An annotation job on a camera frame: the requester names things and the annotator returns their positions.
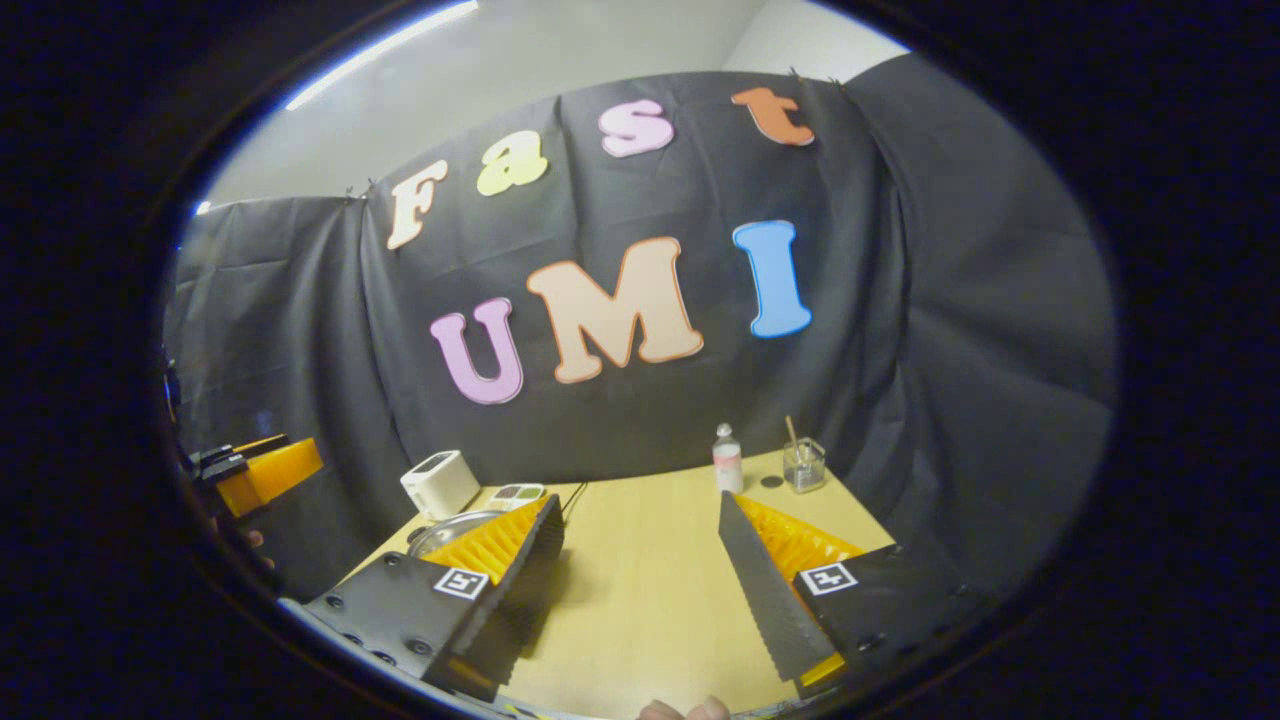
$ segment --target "glass cup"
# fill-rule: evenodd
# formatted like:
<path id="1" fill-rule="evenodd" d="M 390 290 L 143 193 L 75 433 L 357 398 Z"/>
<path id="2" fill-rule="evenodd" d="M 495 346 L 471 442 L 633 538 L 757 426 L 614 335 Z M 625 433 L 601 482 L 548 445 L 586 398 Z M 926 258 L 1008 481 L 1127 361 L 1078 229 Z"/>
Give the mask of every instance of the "glass cup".
<path id="1" fill-rule="evenodd" d="M 813 438 L 803 437 L 797 443 L 782 446 L 782 477 L 794 491 L 809 492 L 827 482 L 827 451 Z"/>

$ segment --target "black fabric curtain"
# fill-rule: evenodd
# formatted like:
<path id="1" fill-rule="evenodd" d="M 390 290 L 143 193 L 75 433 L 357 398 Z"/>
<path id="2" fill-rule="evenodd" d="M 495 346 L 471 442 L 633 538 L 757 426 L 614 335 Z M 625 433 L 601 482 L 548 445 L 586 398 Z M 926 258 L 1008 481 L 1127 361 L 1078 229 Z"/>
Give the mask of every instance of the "black fabric curtain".
<path id="1" fill-rule="evenodd" d="M 765 137 L 732 95 L 794 99 L 804 146 Z M 616 158 L 598 119 L 639 99 L 675 128 Z M 497 140 L 535 131 L 548 168 L 484 196 Z M 388 250 L 393 188 L 438 160 L 422 232 Z M 786 220 L 808 327 L 750 332 L 758 288 L 732 241 Z M 554 375 L 559 347 L 531 273 L 572 261 L 605 292 L 623 255 L 673 237 L 701 348 Z M 398 479 L 461 450 L 477 479 L 557 483 L 709 461 L 728 421 L 746 454 L 782 416 L 901 542 L 936 547 L 1007 589 L 1084 497 L 1115 404 L 1115 327 L 1097 237 L 1052 170 L 963 86 L 908 55 L 840 86 L 753 73 L 622 81 L 508 113 L 406 163 L 361 199 L 239 202 L 195 218 L 165 341 L 189 448 L 274 432 L 316 437 L 325 470 L 282 496 L 262 532 L 289 592 L 340 579 L 408 518 Z M 457 313 L 479 375 L 498 357 L 474 309 L 507 299 L 524 384 L 460 392 L 433 322 Z"/>

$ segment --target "metal pot lid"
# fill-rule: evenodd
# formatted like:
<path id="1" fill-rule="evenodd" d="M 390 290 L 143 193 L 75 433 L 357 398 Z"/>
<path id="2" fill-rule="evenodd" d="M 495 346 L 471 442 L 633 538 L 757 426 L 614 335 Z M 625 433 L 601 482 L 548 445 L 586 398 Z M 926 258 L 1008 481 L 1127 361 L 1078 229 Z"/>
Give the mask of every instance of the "metal pot lid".
<path id="1" fill-rule="evenodd" d="M 421 560 L 502 514 L 500 510 L 476 510 L 413 530 L 408 536 L 408 551 L 404 555 Z"/>

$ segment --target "blue letter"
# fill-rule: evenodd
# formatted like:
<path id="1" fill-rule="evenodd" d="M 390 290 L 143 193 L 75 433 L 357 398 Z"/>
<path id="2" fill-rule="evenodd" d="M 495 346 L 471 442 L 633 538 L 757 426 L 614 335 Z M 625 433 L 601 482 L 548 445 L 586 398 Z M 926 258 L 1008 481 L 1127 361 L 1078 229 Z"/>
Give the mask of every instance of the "blue letter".
<path id="1" fill-rule="evenodd" d="M 760 311 L 751 320 L 755 337 L 781 337 L 809 327 L 813 313 L 800 302 L 791 241 L 796 228 L 786 220 L 749 223 L 733 231 L 733 245 L 746 251 L 755 275 Z"/>

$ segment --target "foam letter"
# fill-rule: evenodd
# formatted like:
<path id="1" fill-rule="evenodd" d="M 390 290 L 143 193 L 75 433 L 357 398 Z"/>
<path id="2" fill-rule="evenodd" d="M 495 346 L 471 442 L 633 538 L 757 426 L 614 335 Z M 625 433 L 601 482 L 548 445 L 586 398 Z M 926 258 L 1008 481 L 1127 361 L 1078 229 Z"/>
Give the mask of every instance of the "foam letter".
<path id="1" fill-rule="evenodd" d="M 639 100 L 614 105 L 600 114 L 602 145 L 614 158 L 639 155 L 664 147 L 676 137 L 676 128 L 662 114 L 662 105 L 653 100 Z"/>
<path id="2" fill-rule="evenodd" d="M 531 129 L 513 132 L 494 142 L 480 161 L 485 167 L 476 178 L 476 190 L 485 197 L 504 192 L 513 184 L 529 184 L 547 172 L 543 138 Z"/>
<path id="3" fill-rule="evenodd" d="M 755 277 L 759 313 L 751 320 L 755 337 L 780 337 L 803 331 L 813 313 L 800 302 L 791 241 L 796 228 L 786 220 L 749 223 L 733 231 L 733 245 L 746 251 Z"/>
<path id="4" fill-rule="evenodd" d="M 422 222 L 419 220 L 417 215 L 421 213 L 422 217 L 426 217 L 431 210 L 435 183 L 444 179 L 448 172 L 449 164 L 444 160 L 436 160 L 425 170 L 392 188 L 392 197 L 396 199 L 396 213 L 392 236 L 387 238 L 387 250 L 396 250 L 422 232 Z"/>
<path id="5" fill-rule="evenodd" d="M 467 343 L 462 340 L 462 329 L 467 327 L 466 318 L 460 313 L 452 313 L 431 323 L 431 334 L 440 343 L 453 384 L 474 402 L 481 405 L 508 402 L 520 395 L 520 388 L 525 384 L 525 370 L 520 366 L 507 315 L 511 315 L 511 301 L 506 297 L 495 297 L 476 305 L 475 319 L 489 331 L 489 342 L 493 343 L 493 352 L 498 356 L 498 377 L 493 379 L 476 374 L 471 363 Z"/>
<path id="6" fill-rule="evenodd" d="M 703 336 L 690 327 L 680 297 L 678 255 L 680 242 L 673 237 L 632 245 L 622 256 L 612 297 L 577 263 L 556 263 L 529 275 L 526 287 L 547 302 L 559 347 L 557 380 L 577 383 L 600 374 L 603 364 L 586 351 L 586 334 L 614 365 L 626 368 L 637 319 L 644 332 L 639 355 L 646 363 L 687 357 L 703 348 Z"/>
<path id="7" fill-rule="evenodd" d="M 732 97 L 735 105 L 746 105 L 751 111 L 751 119 L 764 137 L 782 145 L 809 145 L 813 142 L 813 131 L 806 126 L 791 124 L 787 110 L 799 110 L 800 106 L 790 97 L 778 97 L 768 87 L 755 87 L 744 90 Z"/>

